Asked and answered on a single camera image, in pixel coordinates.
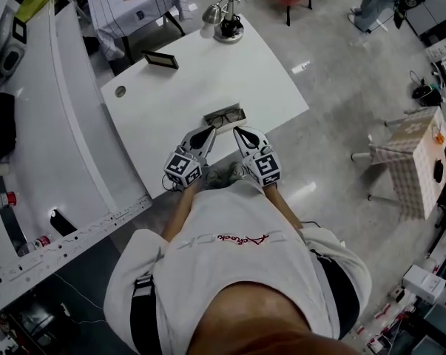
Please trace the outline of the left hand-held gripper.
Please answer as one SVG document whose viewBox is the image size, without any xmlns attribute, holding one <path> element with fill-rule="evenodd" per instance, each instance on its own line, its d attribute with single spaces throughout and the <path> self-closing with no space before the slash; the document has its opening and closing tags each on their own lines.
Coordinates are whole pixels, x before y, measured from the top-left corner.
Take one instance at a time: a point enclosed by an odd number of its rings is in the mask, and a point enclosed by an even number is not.
<svg viewBox="0 0 446 355">
<path fill-rule="evenodd" d="M 202 126 L 188 132 L 181 144 L 170 153 L 163 168 L 172 182 L 188 188 L 203 176 L 206 157 L 211 152 L 217 129 L 214 126 Z"/>
</svg>

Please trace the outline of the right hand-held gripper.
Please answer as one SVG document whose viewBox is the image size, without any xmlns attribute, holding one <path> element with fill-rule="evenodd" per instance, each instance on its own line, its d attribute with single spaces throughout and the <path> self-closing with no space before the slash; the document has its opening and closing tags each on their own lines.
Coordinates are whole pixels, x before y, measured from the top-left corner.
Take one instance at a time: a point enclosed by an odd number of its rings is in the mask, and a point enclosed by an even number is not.
<svg viewBox="0 0 446 355">
<path fill-rule="evenodd" d="M 268 139 L 259 130 L 249 126 L 236 126 L 233 135 L 243 159 L 243 165 L 254 180 L 266 187 L 281 178 L 281 165 L 277 153 L 268 146 Z"/>
</svg>

